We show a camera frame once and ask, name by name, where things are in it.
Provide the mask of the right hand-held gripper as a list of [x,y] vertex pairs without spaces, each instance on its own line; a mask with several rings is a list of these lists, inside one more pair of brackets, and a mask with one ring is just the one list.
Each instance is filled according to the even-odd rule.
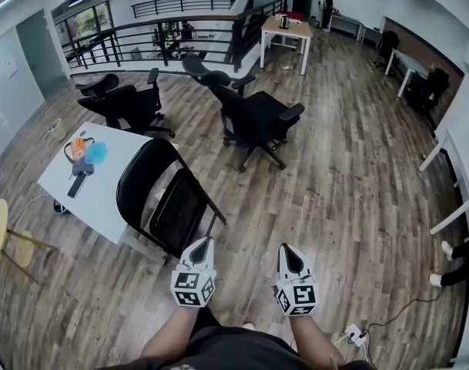
[[308,257],[297,247],[283,243],[278,250],[276,301],[282,312],[289,317],[310,315],[318,305],[318,284],[293,281],[313,276]]

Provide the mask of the black flat bar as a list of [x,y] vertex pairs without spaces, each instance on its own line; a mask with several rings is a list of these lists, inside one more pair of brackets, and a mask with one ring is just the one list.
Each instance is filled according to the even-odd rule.
[[70,198],[75,198],[78,194],[78,192],[81,189],[81,186],[84,184],[87,174],[85,173],[80,173],[75,180],[73,181],[73,184],[71,185],[69,192],[67,193],[67,196]]

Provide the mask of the grey door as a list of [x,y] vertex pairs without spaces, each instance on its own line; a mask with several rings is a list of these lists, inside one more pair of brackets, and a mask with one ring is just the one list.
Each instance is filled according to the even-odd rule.
[[54,96],[67,78],[57,55],[43,10],[16,27],[26,61],[44,99]]

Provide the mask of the black metal railing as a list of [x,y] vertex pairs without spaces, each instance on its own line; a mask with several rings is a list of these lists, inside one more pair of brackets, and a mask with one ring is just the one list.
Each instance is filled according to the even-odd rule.
[[111,48],[73,49],[63,52],[72,75],[101,72],[181,73],[181,60],[198,55],[205,63],[234,76],[250,69],[248,57],[260,40],[265,20],[287,8],[288,0],[236,0],[232,8],[219,11],[177,12],[135,18],[116,24],[99,35],[109,36]]
[[152,0],[131,6],[136,19],[190,11],[219,11],[232,8],[236,0]]

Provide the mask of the white table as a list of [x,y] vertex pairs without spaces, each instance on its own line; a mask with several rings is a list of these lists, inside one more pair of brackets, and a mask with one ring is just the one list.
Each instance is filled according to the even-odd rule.
[[95,172],[86,178],[76,197],[67,195],[74,179],[70,177],[70,162],[60,149],[45,171],[38,184],[71,214],[79,218],[97,233],[116,245],[128,244],[159,265],[165,264],[165,253],[142,244],[127,231],[128,224],[119,213],[116,203],[116,189],[123,171],[139,148],[149,137],[127,133],[119,129],[85,122],[70,137],[73,140],[85,132],[87,136],[103,142],[107,148],[104,160],[95,167]]

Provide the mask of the black office chair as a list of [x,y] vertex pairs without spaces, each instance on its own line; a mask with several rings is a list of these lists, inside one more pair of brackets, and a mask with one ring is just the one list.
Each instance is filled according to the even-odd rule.
[[399,37],[395,32],[385,31],[382,33],[380,48],[378,51],[378,60],[374,61],[376,68],[387,66],[392,51],[399,46],[399,43]]
[[287,133],[299,121],[305,106],[297,103],[288,107],[264,91],[245,97],[244,88],[255,76],[232,79],[223,71],[207,69],[198,55],[187,55],[182,65],[188,75],[221,102],[223,145],[234,143],[246,149],[239,172],[246,170],[245,163],[257,148],[270,155],[281,170],[285,169],[286,164],[276,155],[276,150],[287,142]]
[[77,84],[82,98],[80,106],[103,116],[106,125],[118,130],[145,135],[148,132],[176,134],[167,127],[157,126],[155,121],[162,121],[165,115],[160,112],[162,103],[159,95],[157,78],[159,70],[149,72],[148,89],[139,91],[133,85],[120,86],[119,77],[108,73],[101,79],[87,84]]
[[428,111],[438,104],[448,87],[449,75],[442,69],[429,71],[426,78],[415,72],[406,88],[406,101],[412,108]]

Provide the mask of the white power strip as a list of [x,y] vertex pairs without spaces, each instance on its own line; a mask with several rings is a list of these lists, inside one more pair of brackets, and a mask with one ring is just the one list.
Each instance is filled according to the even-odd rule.
[[346,327],[344,333],[347,336],[348,343],[355,345],[357,348],[361,348],[367,343],[367,329],[362,331],[355,324],[350,324]]

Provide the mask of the person's right forearm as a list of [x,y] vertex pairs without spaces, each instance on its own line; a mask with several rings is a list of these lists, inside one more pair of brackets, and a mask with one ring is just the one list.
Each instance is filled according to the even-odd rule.
[[289,317],[298,355],[313,370],[337,370],[345,365],[337,347],[310,315]]

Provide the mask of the grey cloth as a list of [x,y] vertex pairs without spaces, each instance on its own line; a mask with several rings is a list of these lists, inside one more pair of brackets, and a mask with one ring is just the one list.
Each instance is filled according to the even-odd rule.
[[79,174],[94,174],[94,166],[85,162],[84,159],[77,160],[72,164],[72,175],[77,177]]

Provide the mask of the person's black trousers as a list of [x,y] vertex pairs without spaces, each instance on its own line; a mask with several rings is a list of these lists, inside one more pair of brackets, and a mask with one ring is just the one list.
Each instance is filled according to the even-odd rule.
[[[184,354],[176,361],[140,356],[96,370],[313,370],[281,338],[241,327],[222,326],[209,308],[200,308]],[[364,360],[337,370],[373,370]]]

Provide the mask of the black folding chair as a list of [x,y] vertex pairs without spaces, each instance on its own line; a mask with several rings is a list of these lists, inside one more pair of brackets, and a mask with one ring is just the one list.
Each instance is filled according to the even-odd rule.
[[[144,212],[153,187],[174,163],[179,169],[146,218]],[[139,148],[119,179],[116,203],[132,229],[177,258],[192,243],[207,207],[213,210],[214,219],[227,223],[179,152],[165,139],[150,139]]]

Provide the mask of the person's left forearm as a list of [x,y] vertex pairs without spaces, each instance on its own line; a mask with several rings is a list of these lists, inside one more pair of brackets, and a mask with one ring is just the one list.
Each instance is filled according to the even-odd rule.
[[146,343],[141,358],[178,360],[186,351],[199,308],[178,307]]

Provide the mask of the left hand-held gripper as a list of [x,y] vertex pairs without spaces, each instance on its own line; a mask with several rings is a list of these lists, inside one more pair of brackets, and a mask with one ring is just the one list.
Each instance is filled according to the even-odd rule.
[[204,308],[216,290],[214,239],[203,237],[190,244],[179,263],[195,271],[172,272],[170,290],[174,300],[181,307]]

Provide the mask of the large window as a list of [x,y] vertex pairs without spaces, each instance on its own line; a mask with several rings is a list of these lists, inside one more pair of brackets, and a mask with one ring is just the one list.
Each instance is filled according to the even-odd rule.
[[64,53],[93,47],[110,49],[110,37],[99,35],[114,26],[109,1],[94,5],[66,19],[56,19],[55,29]]

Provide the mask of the small pale bin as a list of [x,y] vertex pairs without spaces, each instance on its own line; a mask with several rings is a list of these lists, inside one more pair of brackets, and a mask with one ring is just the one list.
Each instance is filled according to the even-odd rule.
[[62,141],[66,137],[66,129],[61,118],[55,119],[48,127],[47,132],[56,140]]

